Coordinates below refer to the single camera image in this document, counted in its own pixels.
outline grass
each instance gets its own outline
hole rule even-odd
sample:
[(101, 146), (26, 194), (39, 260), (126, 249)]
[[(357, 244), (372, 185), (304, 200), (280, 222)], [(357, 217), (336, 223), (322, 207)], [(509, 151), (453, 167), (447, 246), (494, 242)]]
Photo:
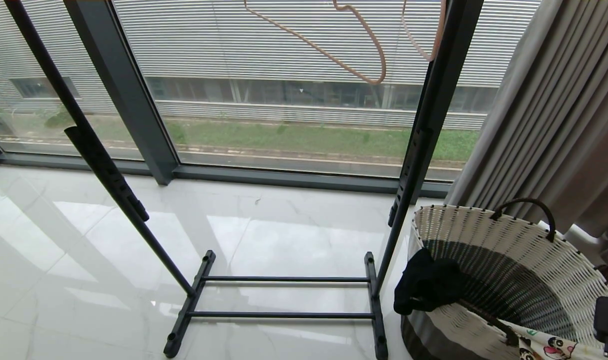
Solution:
[[(54, 116), (47, 119), (34, 115), (5, 116), (4, 123), (9, 123), (18, 136), (65, 138), (63, 127), (60, 126), (68, 125), (68, 118), (62, 116), (59, 119), (58, 115), (57, 121), (54, 121)], [(100, 139), (132, 142), (126, 127), (116, 116), (89, 116), (89, 121)], [(218, 146), (360, 157), (402, 158), (410, 133), (410, 129), (355, 129), (297, 123), (266, 125), (174, 119), (167, 119), (164, 123), (178, 146)], [(477, 135), (478, 132), (472, 130), (442, 130), (433, 159), (465, 162), (475, 146)]]

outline laundry basket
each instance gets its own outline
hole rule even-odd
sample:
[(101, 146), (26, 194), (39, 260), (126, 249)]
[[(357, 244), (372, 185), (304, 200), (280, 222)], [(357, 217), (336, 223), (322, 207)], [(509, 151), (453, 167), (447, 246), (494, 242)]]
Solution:
[[(502, 214), (516, 202), (540, 206), (550, 230)], [(519, 347), (530, 342), (522, 334), (551, 334), (553, 346), (544, 349), (544, 359), (569, 359), (577, 344), (590, 350), (585, 353), (601, 355), (592, 321), (595, 301), (608, 297), (608, 285), (584, 255), (555, 233), (555, 222), (543, 203), (518, 198), (492, 211), (432, 205), (421, 207), (412, 225), (409, 259), (426, 248), (435, 260), (455, 260), (466, 278), (460, 303), (486, 313), (482, 319), (453, 303), (402, 317), (402, 335), (414, 360), (515, 360), (520, 358)], [(519, 346), (509, 341), (510, 331), (491, 325), (489, 316), (514, 330)], [(568, 351), (555, 348), (557, 339), (572, 343)], [(556, 353), (546, 352), (548, 347)]]

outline glossy floor tile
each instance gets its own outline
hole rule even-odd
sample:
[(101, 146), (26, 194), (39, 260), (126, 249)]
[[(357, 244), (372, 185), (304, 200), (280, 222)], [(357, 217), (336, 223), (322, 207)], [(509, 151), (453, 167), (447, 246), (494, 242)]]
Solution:
[[(365, 275), (379, 266), (392, 195), (128, 177), (186, 278)], [(422, 205), (431, 203), (421, 201)], [(390, 358), (408, 359), (384, 284)], [(164, 359), (185, 295), (93, 174), (0, 166), (0, 360)], [(199, 310), (368, 312), (364, 287), (209, 285)], [(194, 320), (178, 359), (374, 359), (369, 321)]]

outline white cloth with cartoon print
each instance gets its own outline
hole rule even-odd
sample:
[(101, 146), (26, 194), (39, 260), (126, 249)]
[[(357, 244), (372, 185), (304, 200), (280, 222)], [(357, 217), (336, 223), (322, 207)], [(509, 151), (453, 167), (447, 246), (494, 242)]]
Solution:
[(507, 324), (519, 336), (522, 360), (606, 360), (603, 350), (555, 337), (545, 332)]

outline curtain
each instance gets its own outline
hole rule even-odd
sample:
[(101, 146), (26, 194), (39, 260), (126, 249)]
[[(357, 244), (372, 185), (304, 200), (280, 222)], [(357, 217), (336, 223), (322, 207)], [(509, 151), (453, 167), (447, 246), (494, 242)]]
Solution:
[[(543, 1), (446, 203), (537, 198), (557, 230), (608, 234), (608, 1)], [(508, 214), (537, 222), (530, 205)]]

